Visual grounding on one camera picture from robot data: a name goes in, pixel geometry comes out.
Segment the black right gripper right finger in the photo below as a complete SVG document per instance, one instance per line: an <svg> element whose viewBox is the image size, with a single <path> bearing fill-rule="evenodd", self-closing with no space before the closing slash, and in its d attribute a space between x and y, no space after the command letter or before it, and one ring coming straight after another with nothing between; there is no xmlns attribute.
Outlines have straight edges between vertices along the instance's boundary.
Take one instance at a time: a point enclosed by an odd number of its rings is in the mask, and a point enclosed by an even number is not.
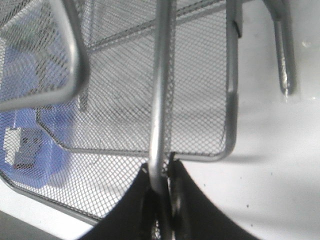
<svg viewBox="0 0 320 240"><path fill-rule="evenodd" d="M224 214L193 181L176 153L168 155L169 191L176 240L256 240Z"/></svg>

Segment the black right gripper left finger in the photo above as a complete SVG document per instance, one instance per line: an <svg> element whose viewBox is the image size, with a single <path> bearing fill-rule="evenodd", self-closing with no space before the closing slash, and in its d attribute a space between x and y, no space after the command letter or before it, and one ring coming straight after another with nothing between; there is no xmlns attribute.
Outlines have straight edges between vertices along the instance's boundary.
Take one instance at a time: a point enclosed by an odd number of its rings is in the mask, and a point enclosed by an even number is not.
<svg viewBox="0 0 320 240"><path fill-rule="evenodd" d="M82 239L151 240L156 222L155 203L148 166L144 163L121 200Z"/></svg>

